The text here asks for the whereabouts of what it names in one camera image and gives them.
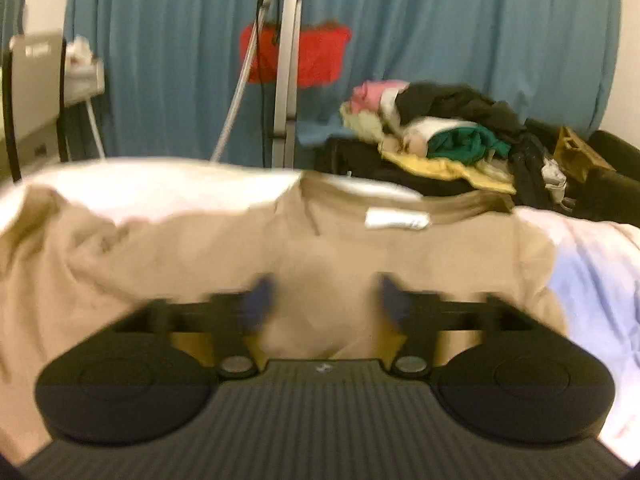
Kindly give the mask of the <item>blue curtain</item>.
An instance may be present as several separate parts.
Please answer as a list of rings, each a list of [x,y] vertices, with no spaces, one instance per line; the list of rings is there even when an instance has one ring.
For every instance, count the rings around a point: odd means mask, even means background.
[[[65,32],[105,66],[97,101],[110,156],[213,154],[257,0],[67,0]],[[521,118],[596,130],[610,96],[620,0],[303,0],[306,24],[352,32],[335,84],[298,98],[297,139],[337,133],[366,80],[469,84]]]

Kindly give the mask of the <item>silver garment steamer stand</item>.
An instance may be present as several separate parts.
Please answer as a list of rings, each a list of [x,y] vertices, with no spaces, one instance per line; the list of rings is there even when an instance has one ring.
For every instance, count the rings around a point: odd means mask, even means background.
[[[276,26],[277,68],[274,88],[273,126],[262,138],[271,141],[271,166],[292,169],[295,166],[298,96],[299,40],[302,30],[303,0],[257,0],[250,41],[224,125],[215,145],[211,162],[220,162],[238,116],[250,69],[260,66],[260,38],[273,1],[280,1],[280,22]]]

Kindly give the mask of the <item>cluttered white desk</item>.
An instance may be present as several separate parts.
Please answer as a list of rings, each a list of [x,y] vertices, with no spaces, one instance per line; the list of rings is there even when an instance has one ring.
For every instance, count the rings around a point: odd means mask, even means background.
[[[2,113],[2,58],[1,57],[1,181],[13,181],[9,172],[8,159],[6,158],[6,144],[3,137],[3,113]],[[82,104],[87,112],[89,125],[96,144],[99,158],[105,157],[100,130],[96,123],[92,99],[105,92],[104,65],[99,58],[95,58],[90,50],[86,51],[87,58],[81,60],[76,55],[73,44],[66,42],[65,72],[64,72],[64,110],[78,104]],[[18,141],[20,150],[22,177],[30,174],[52,162],[61,162],[58,159],[55,132],[52,129],[44,129],[25,139]]]

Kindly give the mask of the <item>red cloth bag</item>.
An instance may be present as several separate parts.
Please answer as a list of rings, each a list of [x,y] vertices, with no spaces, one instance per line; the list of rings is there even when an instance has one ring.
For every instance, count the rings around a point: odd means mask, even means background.
[[[275,84],[278,76],[280,27],[267,22],[259,33],[258,47],[247,81],[250,84]],[[297,87],[312,87],[334,84],[341,77],[343,60],[352,31],[336,21],[314,26],[303,26],[299,34]]]

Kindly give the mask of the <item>pile of mixed clothes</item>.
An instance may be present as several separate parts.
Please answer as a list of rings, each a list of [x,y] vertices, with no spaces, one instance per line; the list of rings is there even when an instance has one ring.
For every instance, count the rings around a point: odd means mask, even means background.
[[[559,130],[521,120],[467,84],[366,81],[340,108],[346,138],[314,151],[326,174],[398,183],[425,196],[496,191],[515,203],[570,211],[553,152]]]

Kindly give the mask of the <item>black cushion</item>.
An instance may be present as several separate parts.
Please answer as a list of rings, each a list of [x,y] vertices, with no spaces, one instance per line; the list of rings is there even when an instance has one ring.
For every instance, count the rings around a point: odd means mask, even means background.
[[[598,130],[584,140],[571,128],[529,119],[516,158],[516,202],[591,220],[639,224],[639,150]]]

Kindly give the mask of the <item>beige t-shirt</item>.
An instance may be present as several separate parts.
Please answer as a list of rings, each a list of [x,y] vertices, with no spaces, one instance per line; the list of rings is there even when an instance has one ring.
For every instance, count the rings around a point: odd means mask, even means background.
[[[378,300],[392,274],[472,301],[491,292],[560,334],[554,247],[501,194],[420,200],[353,193],[303,174],[270,204],[117,223],[32,186],[1,234],[1,449],[47,442],[34,401],[47,362],[139,304],[195,302],[270,274],[276,296],[250,340],[282,359],[388,359],[400,337]]]

